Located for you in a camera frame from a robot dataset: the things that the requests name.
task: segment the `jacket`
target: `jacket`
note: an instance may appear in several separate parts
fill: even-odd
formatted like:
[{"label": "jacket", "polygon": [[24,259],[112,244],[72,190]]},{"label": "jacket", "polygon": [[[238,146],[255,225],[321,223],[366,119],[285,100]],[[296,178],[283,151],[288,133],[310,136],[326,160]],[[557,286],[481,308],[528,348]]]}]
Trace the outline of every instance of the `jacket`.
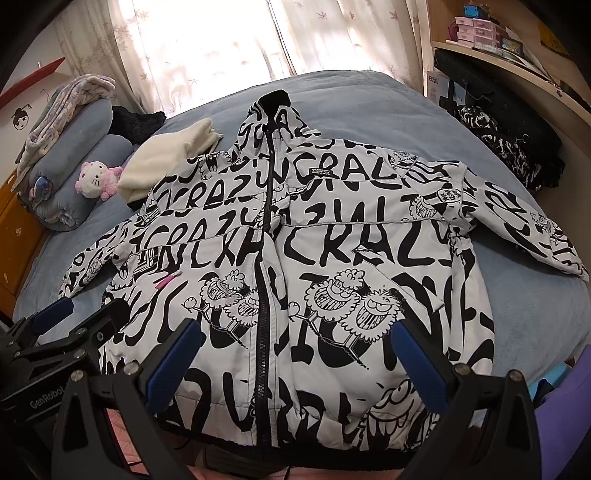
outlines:
[{"label": "jacket", "polygon": [[183,162],[80,253],[60,294],[117,266],[104,301],[125,299],[131,318],[102,347],[104,372],[200,322],[206,342],[165,416],[196,436],[293,465],[397,468],[437,417],[392,324],[421,322],[450,362],[491,372],[478,222],[588,280],[563,231],[512,193],[458,161],[323,138],[278,90],[229,151]]}]

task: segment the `white fleece cloth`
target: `white fleece cloth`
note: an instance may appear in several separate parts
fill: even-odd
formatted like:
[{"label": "white fleece cloth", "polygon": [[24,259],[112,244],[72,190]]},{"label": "white fleece cloth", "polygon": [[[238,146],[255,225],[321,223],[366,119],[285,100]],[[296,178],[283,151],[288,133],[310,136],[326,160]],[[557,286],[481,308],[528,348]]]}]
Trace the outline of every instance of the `white fleece cloth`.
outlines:
[{"label": "white fleece cloth", "polygon": [[212,130],[210,118],[178,132],[150,137],[123,170],[117,184],[119,195],[126,203],[146,198],[150,189],[179,162],[213,151],[222,137]]}]

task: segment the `jacket hood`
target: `jacket hood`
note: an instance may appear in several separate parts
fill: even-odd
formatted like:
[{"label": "jacket hood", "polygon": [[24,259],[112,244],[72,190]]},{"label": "jacket hood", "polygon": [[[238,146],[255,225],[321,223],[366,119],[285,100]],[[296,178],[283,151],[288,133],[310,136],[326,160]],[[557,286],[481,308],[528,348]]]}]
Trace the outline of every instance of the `jacket hood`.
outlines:
[{"label": "jacket hood", "polygon": [[275,90],[259,98],[248,110],[230,149],[232,160],[244,157],[268,158],[264,138],[267,132],[278,131],[288,145],[295,138],[319,137],[320,132],[308,127],[291,106],[285,90]]}]

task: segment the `wall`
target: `wall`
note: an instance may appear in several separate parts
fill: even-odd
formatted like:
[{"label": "wall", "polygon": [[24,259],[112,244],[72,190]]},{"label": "wall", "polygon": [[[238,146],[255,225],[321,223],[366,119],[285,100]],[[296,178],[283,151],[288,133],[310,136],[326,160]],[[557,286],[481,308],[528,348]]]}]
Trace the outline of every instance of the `wall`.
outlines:
[{"label": "wall", "polygon": [[555,189],[542,189],[535,199],[545,214],[560,225],[587,268],[591,267],[591,159],[554,127],[562,140],[558,153],[565,167]]},{"label": "wall", "polygon": [[[37,38],[29,46],[8,79],[3,92],[37,70],[39,68],[38,61],[43,66],[60,57],[63,57],[63,54],[61,53],[54,25],[51,23],[45,30],[39,33]],[[72,74],[67,63],[63,62],[55,73],[22,92],[0,110],[0,145],[2,146],[0,149],[0,185],[4,183],[14,170],[16,166],[14,161],[21,151],[29,131],[47,104],[49,96],[51,96],[57,87],[68,81],[71,76]],[[22,123],[26,123],[22,129],[16,129],[14,126],[13,117],[17,111],[24,111],[28,116],[28,120],[21,121]]]}]

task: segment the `zipper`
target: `zipper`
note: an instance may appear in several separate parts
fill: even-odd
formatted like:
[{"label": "zipper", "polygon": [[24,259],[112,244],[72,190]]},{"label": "zipper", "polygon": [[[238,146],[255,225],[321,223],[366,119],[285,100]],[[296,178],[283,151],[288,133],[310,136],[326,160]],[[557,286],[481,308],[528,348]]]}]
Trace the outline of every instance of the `zipper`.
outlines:
[{"label": "zipper", "polygon": [[262,273],[262,248],[265,233],[271,230],[271,206],[273,201],[273,173],[275,171],[275,145],[273,144],[273,130],[276,126],[269,120],[265,136],[269,148],[269,170],[267,174],[267,196],[263,210],[261,250],[255,263],[255,281],[259,294],[259,314],[256,323],[256,379],[255,379],[255,419],[256,444],[271,446],[271,420],[267,404],[267,389],[269,383],[269,343],[271,336],[271,306],[269,294]]}]

